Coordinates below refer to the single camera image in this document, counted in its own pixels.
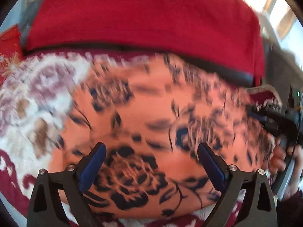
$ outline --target red fabric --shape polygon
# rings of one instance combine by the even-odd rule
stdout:
[[[71,42],[161,48],[264,75],[259,21],[242,0],[44,0],[27,49]]]
[[[0,34],[0,57],[10,58],[14,53],[18,54],[20,59],[23,59],[22,49],[20,45],[20,32],[17,25],[4,31]],[[0,59],[0,68],[5,61]],[[0,87],[3,84],[6,77],[1,76],[0,72]]]

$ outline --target metal screw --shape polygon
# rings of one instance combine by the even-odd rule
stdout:
[[[40,175],[43,175],[45,172],[46,172],[46,170],[44,168],[42,168],[42,169],[39,170],[39,174]]]
[[[264,171],[263,169],[259,169],[259,170],[258,170],[258,173],[259,173],[260,175],[264,175],[264,174],[265,174],[265,171]]]
[[[234,172],[237,170],[237,167],[235,165],[230,165],[229,169]]]
[[[70,172],[72,172],[73,170],[75,170],[75,166],[74,165],[69,165],[67,167],[67,170],[70,171]]]

